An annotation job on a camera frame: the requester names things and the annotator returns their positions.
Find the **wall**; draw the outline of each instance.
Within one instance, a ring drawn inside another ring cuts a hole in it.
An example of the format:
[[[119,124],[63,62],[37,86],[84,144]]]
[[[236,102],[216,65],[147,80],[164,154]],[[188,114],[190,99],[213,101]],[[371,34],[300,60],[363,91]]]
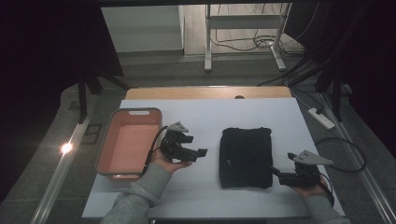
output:
[[[102,12],[117,52],[183,49],[179,6],[103,7]]]

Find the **metal rail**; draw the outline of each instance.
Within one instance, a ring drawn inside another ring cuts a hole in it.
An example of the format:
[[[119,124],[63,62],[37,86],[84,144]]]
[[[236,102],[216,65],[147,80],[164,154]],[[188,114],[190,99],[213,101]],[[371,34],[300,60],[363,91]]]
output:
[[[327,114],[329,115],[331,120],[333,120],[338,136],[352,142],[351,137],[349,136],[344,124],[342,122],[338,122],[337,118],[330,110],[332,104],[328,99],[328,97],[324,97],[321,93],[318,93],[318,97],[324,103],[324,107]],[[361,154],[350,144],[345,144],[345,147],[346,147],[346,152],[349,158],[352,160],[354,166],[357,168],[361,167],[363,164],[363,158]],[[364,170],[359,172],[359,175],[361,176],[361,181],[363,182],[371,198],[373,199],[373,202],[375,203],[375,206],[378,209],[379,214],[384,219],[384,222],[396,223],[396,216],[395,213],[393,212],[394,210],[387,196],[385,195],[384,191],[378,185],[370,169],[366,167]]]
[[[61,160],[59,161],[58,166],[56,167],[55,172],[52,175],[52,179],[50,180],[49,185],[47,186],[47,189],[44,192],[43,197],[41,198],[40,204],[35,210],[35,214],[30,221],[31,224],[46,223],[47,218],[50,215],[52,206],[55,203],[56,197],[58,196],[59,190],[61,189],[67,172],[69,171],[70,165],[76,155],[82,136],[85,133],[85,130],[87,129],[87,126],[91,120],[92,111],[96,105],[98,98],[98,95],[91,96],[88,104],[87,117],[82,123],[77,125],[68,142],[73,146],[73,149],[62,155]]]

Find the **gray sleeve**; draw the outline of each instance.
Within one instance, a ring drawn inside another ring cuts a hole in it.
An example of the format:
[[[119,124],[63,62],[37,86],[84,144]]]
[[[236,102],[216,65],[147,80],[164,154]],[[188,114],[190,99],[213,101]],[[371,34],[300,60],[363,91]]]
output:
[[[147,172],[116,198],[101,223],[147,224],[148,210],[160,201],[171,178],[161,166],[151,163]]]
[[[311,214],[312,219],[318,224],[350,224],[349,219],[339,215],[332,206],[326,195],[315,194],[304,198],[304,203]]]

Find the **white cable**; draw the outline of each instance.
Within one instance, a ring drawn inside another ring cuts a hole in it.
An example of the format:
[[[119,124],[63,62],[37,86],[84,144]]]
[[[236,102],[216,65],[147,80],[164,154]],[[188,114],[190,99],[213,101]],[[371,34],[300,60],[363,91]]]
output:
[[[286,86],[289,88],[291,94],[298,100],[300,101],[303,105],[305,105],[306,107],[308,107],[308,109],[311,109],[311,107],[309,105],[307,105],[306,103],[304,103],[289,87],[288,81],[286,82]]]
[[[317,15],[318,6],[319,6],[319,2],[317,2],[317,6],[315,7],[314,15],[312,15],[311,21],[308,23],[308,25],[306,26],[305,30],[304,30],[299,36],[295,37],[293,40],[291,40],[291,41],[289,41],[289,42],[287,42],[287,43],[284,43],[284,44],[289,44],[289,43],[292,42],[292,41],[298,40],[301,36],[303,36],[303,35],[305,34],[305,32],[306,32],[306,31],[309,29],[309,27],[311,26],[312,21],[314,20],[315,16]]]

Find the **hand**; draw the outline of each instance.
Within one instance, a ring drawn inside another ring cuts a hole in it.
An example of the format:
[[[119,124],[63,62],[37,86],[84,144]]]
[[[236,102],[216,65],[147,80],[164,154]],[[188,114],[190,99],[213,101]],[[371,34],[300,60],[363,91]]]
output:
[[[327,183],[326,181],[324,181],[322,175],[320,176],[320,182],[327,188]],[[310,187],[310,188],[300,188],[300,187],[291,187],[291,188],[297,191],[297,193],[299,193],[303,198],[309,197],[314,194],[326,194],[324,189],[322,189],[318,185],[315,185],[314,187]]]
[[[177,163],[172,163],[165,158],[165,156],[159,149],[155,150],[154,153],[152,154],[151,162],[161,166],[165,171],[167,171],[170,174],[174,173],[178,169],[192,165],[191,161],[181,161]]]

